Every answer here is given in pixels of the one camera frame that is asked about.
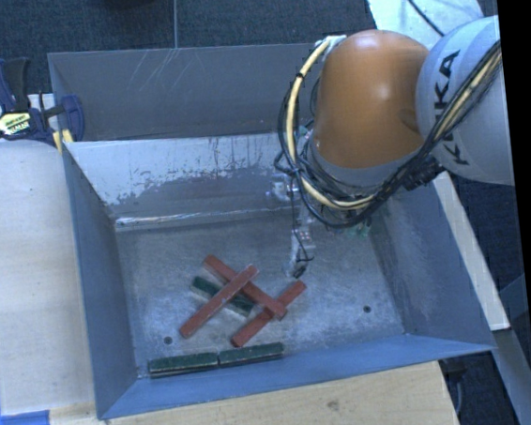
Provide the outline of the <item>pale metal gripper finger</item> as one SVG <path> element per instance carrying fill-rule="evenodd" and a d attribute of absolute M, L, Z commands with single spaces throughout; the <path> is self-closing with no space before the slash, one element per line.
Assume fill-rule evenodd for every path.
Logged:
<path fill-rule="evenodd" d="M 300 255 L 300 243 L 297 239 L 297 233 L 296 230 L 293 229 L 291 232 L 291 238 L 290 238 L 290 253 L 287 258 L 287 261 L 284 263 L 283 270 L 284 273 L 296 273 L 301 268 L 301 262 L 299 260 Z"/>
<path fill-rule="evenodd" d="M 301 262 L 301 268 L 298 272 L 293 273 L 295 279 L 299 279 L 304 274 L 307 266 L 314 259 L 315 255 L 315 243 L 311 236 L 311 230 L 309 228 L 295 229 L 297 233 L 297 239 L 300 243 L 300 255 L 299 260 Z"/>

